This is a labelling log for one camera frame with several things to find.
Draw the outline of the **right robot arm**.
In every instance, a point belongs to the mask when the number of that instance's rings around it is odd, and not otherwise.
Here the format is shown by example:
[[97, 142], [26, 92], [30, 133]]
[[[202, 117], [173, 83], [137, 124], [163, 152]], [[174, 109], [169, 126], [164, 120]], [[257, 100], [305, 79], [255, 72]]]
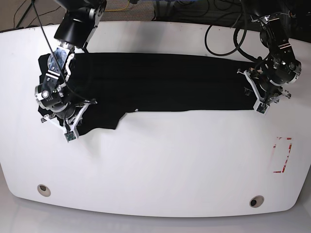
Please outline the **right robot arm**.
[[96, 31], [106, 9], [105, 0], [59, 0], [57, 4], [66, 10], [54, 38], [59, 41], [56, 50], [51, 50], [47, 61], [47, 72], [43, 82], [35, 87], [35, 101], [45, 110], [51, 111], [42, 117], [58, 127], [70, 142], [78, 139], [77, 126], [95, 99], [87, 99], [69, 85], [71, 63], [75, 49], [87, 51], [86, 47]]

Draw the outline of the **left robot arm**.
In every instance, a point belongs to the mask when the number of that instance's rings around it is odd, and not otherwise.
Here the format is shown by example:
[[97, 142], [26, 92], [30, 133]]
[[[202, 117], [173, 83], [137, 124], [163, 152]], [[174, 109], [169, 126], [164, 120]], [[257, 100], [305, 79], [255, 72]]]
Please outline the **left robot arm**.
[[[281, 8], [276, 0], [242, 0], [241, 5], [244, 26], [239, 25], [234, 31], [234, 49], [227, 53], [213, 52], [207, 44], [211, 27], [205, 32], [205, 47], [210, 54], [218, 57], [227, 57], [239, 52], [255, 65], [244, 71], [238, 70], [250, 86], [242, 88], [233, 98], [220, 99], [219, 108], [233, 111], [253, 110], [265, 114], [272, 103], [279, 103], [282, 98], [292, 97], [283, 86], [294, 83], [299, 78], [301, 63], [296, 59], [280, 21]], [[269, 50], [265, 58], [260, 56], [255, 58], [241, 49], [249, 21], [259, 23], [261, 26], [260, 41]]]

